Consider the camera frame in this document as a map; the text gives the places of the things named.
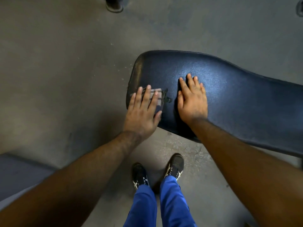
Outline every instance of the concrete floor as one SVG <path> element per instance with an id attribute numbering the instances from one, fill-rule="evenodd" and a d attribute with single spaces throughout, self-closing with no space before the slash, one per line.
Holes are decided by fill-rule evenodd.
<path id="1" fill-rule="evenodd" d="M 109 141 L 123 124 L 132 65 L 152 49 L 208 53 L 303 84 L 297 2 L 124 0 L 112 14 L 104 0 L 0 0 L 1 152 L 61 168 Z M 130 165 L 140 161 L 155 181 L 174 152 L 185 157 L 180 185 L 198 226 L 254 223 L 203 146 L 157 129 L 84 226 L 122 226 L 134 194 Z"/>

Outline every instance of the right hand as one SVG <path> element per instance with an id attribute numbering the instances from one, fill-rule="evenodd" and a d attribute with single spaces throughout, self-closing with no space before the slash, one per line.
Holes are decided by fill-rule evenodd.
<path id="1" fill-rule="evenodd" d="M 181 119 L 191 125 L 197 119 L 207 119 L 207 98 L 205 88 L 198 77 L 187 74 L 188 87 L 180 78 L 182 91 L 178 92 L 178 111 Z"/>

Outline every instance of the forearm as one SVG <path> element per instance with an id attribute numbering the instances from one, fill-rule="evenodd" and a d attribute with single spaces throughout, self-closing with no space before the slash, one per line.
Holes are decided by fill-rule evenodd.
<path id="1" fill-rule="evenodd" d="M 206 120 L 190 126 L 238 198 L 260 224 L 302 223 L 303 173 Z"/>
<path id="2" fill-rule="evenodd" d="M 139 140 L 135 133 L 123 132 L 58 170 L 1 211 L 1 226 L 81 226 Z"/>

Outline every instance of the left hand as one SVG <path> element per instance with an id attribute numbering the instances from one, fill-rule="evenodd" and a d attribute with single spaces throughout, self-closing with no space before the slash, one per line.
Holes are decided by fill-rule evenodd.
<path id="1" fill-rule="evenodd" d="M 156 130 L 161 120 L 162 111 L 159 111 L 155 117 L 158 94 L 154 93 L 149 105 L 151 86 L 148 85 L 142 100 L 142 87 L 131 97 L 128 111 L 126 114 L 123 131 L 131 131 L 139 135 L 140 141 L 146 140 Z"/>

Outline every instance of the seat cushion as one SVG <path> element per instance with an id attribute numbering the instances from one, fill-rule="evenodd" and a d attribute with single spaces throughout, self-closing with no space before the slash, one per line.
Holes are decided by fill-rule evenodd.
<path id="1" fill-rule="evenodd" d="M 253 146 L 303 156 L 303 86 L 246 71 L 218 57 L 182 51 L 148 51 L 133 67 L 126 105 L 138 87 L 162 88 L 159 127 L 198 142 L 177 110 L 179 77 L 198 76 L 208 100 L 208 119 Z"/>

